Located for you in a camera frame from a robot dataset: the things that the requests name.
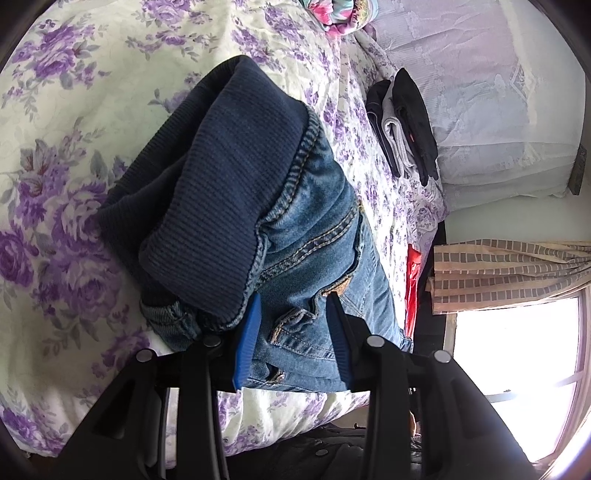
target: navy knit sweater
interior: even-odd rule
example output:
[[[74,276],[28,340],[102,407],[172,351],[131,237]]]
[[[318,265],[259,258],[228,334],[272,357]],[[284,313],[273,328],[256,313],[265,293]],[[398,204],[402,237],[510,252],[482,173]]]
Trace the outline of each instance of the navy knit sweater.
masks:
[[[215,317],[216,329],[234,327],[256,222],[279,197],[307,125],[306,106],[245,56],[189,93],[98,212],[145,304],[179,299]]]

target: jeans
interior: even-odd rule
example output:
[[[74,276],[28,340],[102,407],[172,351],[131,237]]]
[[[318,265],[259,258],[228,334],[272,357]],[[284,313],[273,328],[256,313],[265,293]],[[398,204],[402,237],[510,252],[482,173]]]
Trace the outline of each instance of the jeans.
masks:
[[[262,323],[246,387],[342,391],[326,322],[326,297],[337,292],[346,313],[411,351],[367,218],[333,159],[316,114],[293,159],[283,190],[256,227],[258,250],[244,298],[257,291]],[[175,350],[202,333],[200,312],[179,301],[142,305],[154,330]]]

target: curtain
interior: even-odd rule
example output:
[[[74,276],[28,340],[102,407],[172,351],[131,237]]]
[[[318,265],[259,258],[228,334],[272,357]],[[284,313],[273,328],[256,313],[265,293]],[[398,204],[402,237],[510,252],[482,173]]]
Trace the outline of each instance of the curtain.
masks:
[[[557,300],[591,284],[591,242],[483,239],[434,250],[435,314]]]

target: window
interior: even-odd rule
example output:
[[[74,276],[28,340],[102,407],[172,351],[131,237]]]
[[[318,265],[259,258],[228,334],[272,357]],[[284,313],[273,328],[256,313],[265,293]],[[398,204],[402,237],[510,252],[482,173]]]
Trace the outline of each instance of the window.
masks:
[[[448,316],[446,349],[488,397],[530,461],[558,452],[586,411],[584,299],[582,293]]]

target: red fabric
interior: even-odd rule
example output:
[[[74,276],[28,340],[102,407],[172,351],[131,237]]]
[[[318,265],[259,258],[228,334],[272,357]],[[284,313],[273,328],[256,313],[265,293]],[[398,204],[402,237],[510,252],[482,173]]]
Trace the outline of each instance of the red fabric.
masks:
[[[421,273],[421,254],[411,245],[408,246],[407,257],[407,290],[404,300],[406,301],[407,317],[404,322],[404,335],[413,338],[414,327],[417,323],[417,287],[418,278]]]

